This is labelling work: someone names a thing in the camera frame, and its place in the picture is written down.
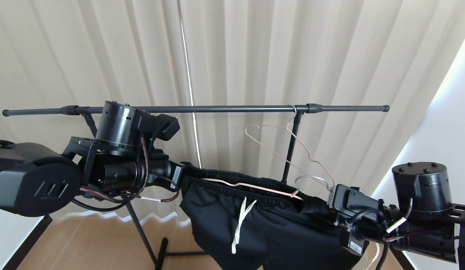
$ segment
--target white wall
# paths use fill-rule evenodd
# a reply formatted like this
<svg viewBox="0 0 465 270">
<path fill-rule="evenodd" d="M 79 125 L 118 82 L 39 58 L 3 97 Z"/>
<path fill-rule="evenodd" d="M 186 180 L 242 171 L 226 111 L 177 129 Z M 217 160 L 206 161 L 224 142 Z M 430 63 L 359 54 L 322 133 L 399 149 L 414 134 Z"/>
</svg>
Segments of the white wall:
<svg viewBox="0 0 465 270">
<path fill-rule="evenodd" d="M 434 161 L 447 166 L 454 203 L 465 204 L 465 41 L 416 132 L 394 165 Z M 373 194 L 397 204 L 390 171 Z M 458 269 L 457 264 L 406 252 L 419 270 Z"/>
<path fill-rule="evenodd" d="M 29 236 L 42 217 L 23 217 L 0 210 L 0 269 Z"/>
</svg>

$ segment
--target robotic arm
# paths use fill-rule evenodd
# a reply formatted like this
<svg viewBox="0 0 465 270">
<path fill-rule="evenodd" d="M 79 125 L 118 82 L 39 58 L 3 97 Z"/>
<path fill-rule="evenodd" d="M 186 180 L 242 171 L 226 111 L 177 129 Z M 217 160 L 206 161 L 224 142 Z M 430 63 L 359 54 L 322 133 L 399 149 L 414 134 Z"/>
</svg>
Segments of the robotic arm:
<svg viewBox="0 0 465 270">
<path fill-rule="evenodd" d="M 306 106 L 307 113 L 325 108 Z M 183 165 L 153 145 L 155 139 L 167 141 L 179 131 L 177 119 L 109 101 L 101 109 L 97 130 L 87 114 L 90 107 L 60 109 L 62 114 L 83 115 L 95 135 L 94 139 L 71 137 L 62 155 L 39 144 L 0 140 L 0 209 L 35 217 L 72 201 L 89 210 L 112 211 L 147 186 L 161 186 L 178 194 Z M 12 111 L 3 114 L 14 115 Z M 81 157 L 78 164 L 72 161 L 76 155 Z M 362 255 L 365 241 L 384 242 L 397 250 L 458 263 L 459 269 L 465 269 L 465 205 L 452 203 L 446 167 L 408 163 L 394 167 L 392 173 L 399 207 L 386 207 L 383 200 L 370 198 L 359 188 L 335 187 L 328 202 L 330 213 L 321 218 L 342 228 L 341 245 Z M 77 201 L 77 195 L 118 205 L 91 207 Z"/>
</svg>

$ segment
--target barcode label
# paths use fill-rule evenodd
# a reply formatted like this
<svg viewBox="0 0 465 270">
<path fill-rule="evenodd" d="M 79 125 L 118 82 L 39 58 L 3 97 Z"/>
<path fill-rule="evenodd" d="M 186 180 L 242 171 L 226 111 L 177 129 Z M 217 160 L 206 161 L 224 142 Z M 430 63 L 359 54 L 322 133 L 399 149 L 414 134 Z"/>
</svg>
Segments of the barcode label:
<svg viewBox="0 0 465 270">
<path fill-rule="evenodd" d="M 350 246 L 351 246 L 352 250 L 356 251 L 356 253 L 358 253 L 358 254 L 363 253 L 363 249 L 360 246 L 358 246 L 356 243 L 354 243 L 353 241 L 351 241 Z"/>
<path fill-rule="evenodd" d="M 172 181 L 174 182 L 174 184 L 171 184 L 171 188 L 176 188 L 176 183 L 177 183 L 177 180 L 179 179 L 179 175 L 181 174 L 181 170 L 183 168 L 181 168 L 181 166 L 177 166 L 176 169 L 174 170 L 174 175 L 172 176 Z"/>
</svg>

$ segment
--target beige curtain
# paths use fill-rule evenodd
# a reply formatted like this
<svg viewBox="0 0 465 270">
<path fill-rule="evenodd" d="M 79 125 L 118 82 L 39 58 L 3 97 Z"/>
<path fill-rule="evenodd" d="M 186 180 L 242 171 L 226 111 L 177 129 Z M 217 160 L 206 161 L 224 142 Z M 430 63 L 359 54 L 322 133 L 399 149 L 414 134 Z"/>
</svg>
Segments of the beige curtain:
<svg viewBox="0 0 465 270">
<path fill-rule="evenodd" d="M 180 0 L 195 105 L 383 105 L 304 115 L 299 137 L 336 183 L 377 187 L 465 37 L 465 1 Z M 198 114 L 202 166 L 281 179 L 284 161 L 245 136 L 292 114 Z M 251 132 L 286 156 L 289 135 Z M 296 145 L 294 164 L 327 177 Z M 301 173 L 291 168 L 288 183 Z M 319 183 L 301 190 L 327 198 Z"/>
<path fill-rule="evenodd" d="M 465 1 L 0 0 L 0 138 L 61 152 L 70 136 L 90 137 L 80 117 L 4 118 L 3 109 L 191 105 L 181 20 L 195 105 L 391 105 L 388 113 L 305 115 L 299 132 L 336 183 L 372 193 L 464 40 Z M 292 116 L 196 114 L 202 166 L 280 179 L 284 161 L 244 128 L 284 126 Z M 198 165 L 192 115 L 179 118 L 180 133 L 157 147 Z M 250 133 L 286 155 L 283 130 Z M 292 160 L 327 176 L 299 144 Z M 289 184 L 299 175 L 291 168 Z M 300 186 L 327 196 L 312 180 Z M 171 193 L 153 187 L 144 195 Z M 140 218 L 177 210 L 184 219 L 179 203 L 133 202 Z M 76 211 L 70 205 L 56 216 Z"/>
<path fill-rule="evenodd" d="M 0 0 L 0 138 L 62 152 L 71 136 L 92 136 L 80 116 L 5 118 L 1 111 L 102 106 L 105 100 L 190 105 L 186 72 L 176 1 Z M 192 117 L 184 114 L 179 120 L 180 132 L 167 143 L 158 140 L 156 147 L 174 160 L 196 164 Z M 152 187 L 143 195 L 169 198 L 172 193 Z M 133 205 L 142 218 L 150 212 L 180 212 L 179 202 L 135 200 Z M 78 211 L 84 210 L 71 205 L 54 217 Z M 127 215 L 126 209 L 118 212 Z"/>
</svg>

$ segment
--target garment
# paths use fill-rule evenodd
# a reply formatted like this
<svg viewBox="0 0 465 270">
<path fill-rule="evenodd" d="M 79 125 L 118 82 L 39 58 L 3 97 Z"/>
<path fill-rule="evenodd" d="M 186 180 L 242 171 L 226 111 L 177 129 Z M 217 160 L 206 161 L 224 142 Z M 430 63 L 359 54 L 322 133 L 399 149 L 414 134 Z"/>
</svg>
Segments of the garment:
<svg viewBox="0 0 465 270">
<path fill-rule="evenodd" d="M 268 178 L 211 169 L 187 162 L 180 207 L 190 217 L 197 244 L 226 270 L 351 269 L 360 260 L 339 245 L 340 229 L 321 219 L 327 204 L 303 193 L 304 202 L 244 186 L 230 187 L 201 178 L 249 183 L 287 193 L 296 189 Z M 231 252 L 241 204 L 255 204 L 240 226 Z"/>
</svg>

